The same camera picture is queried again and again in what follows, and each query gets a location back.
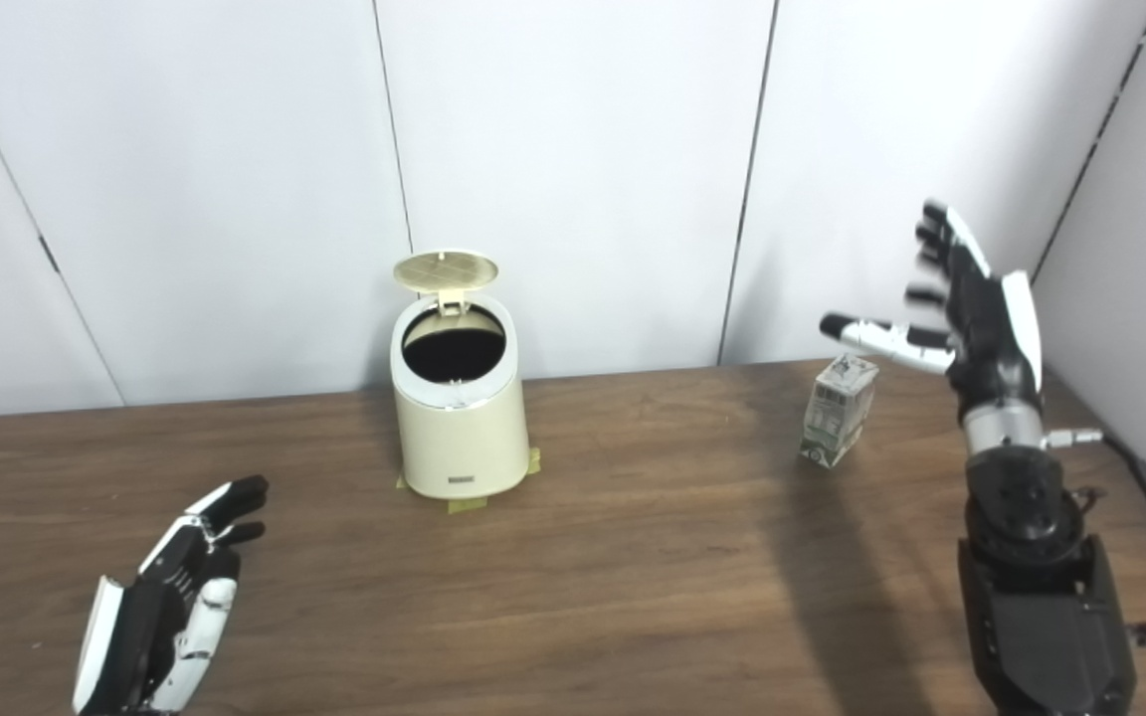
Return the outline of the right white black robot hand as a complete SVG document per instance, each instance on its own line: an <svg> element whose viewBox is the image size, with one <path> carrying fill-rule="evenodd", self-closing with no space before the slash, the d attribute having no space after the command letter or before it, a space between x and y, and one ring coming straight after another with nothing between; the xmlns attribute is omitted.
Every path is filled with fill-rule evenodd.
<svg viewBox="0 0 1146 716"><path fill-rule="evenodd" d="M918 262L936 272L937 281L911 282L903 299L940 312L945 326L829 312L819 323L822 335L945 376L960 418L987 406L1041 412L1045 373L1029 273L996 272L958 210L942 200L924 200L915 239Z"/></svg>

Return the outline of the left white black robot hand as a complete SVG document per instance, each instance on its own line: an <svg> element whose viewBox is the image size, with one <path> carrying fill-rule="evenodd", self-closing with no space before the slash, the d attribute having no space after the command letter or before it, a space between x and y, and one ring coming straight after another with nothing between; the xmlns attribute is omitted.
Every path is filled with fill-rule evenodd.
<svg viewBox="0 0 1146 716"><path fill-rule="evenodd" d="M256 474L220 483L185 508L131 584L100 576L72 708L77 715L179 715L217 656L242 571L236 546L261 538L270 489Z"/></svg>

